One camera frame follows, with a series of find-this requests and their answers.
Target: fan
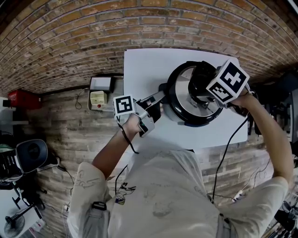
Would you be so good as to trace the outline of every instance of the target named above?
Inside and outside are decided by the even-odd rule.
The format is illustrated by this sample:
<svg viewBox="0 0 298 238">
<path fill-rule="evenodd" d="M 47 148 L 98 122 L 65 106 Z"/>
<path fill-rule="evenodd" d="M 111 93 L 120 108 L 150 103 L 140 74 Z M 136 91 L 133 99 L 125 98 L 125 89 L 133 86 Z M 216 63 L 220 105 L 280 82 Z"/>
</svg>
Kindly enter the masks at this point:
<svg viewBox="0 0 298 238">
<path fill-rule="evenodd" d="M 14 217 L 5 217 L 7 222 L 4 226 L 4 233 L 8 238 L 14 238 L 19 235 L 25 226 L 25 218 L 23 216 L 16 219 Z"/>
</svg>

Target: person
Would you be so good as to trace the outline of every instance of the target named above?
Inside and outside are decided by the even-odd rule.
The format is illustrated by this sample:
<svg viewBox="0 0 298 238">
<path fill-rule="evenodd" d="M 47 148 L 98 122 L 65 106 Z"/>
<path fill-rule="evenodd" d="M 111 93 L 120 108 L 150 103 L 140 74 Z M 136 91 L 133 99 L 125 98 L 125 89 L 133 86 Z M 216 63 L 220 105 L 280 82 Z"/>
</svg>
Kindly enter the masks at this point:
<svg viewBox="0 0 298 238">
<path fill-rule="evenodd" d="M 111 198 L 106 180 L 129 145 L 118 131 L 92 164 L 79 166 L 68 216 L 72 236 L 261 237 L 287 195 L 293 176 L 291 147 L 283 130 L 252 95 L 232 103 L 250 112 L 264 137 L 274 168 L 270 180 L 242 200 L 218 208 L 206 193 L 192 151 L 157 152 L 136 169 L 134 164 Z M 131 115 L 123 128 L 132 141 L 140 131 L 138 117 Z M 103 202 L 104 208 L 97 209 L 94 202 Z"/>
</svg>

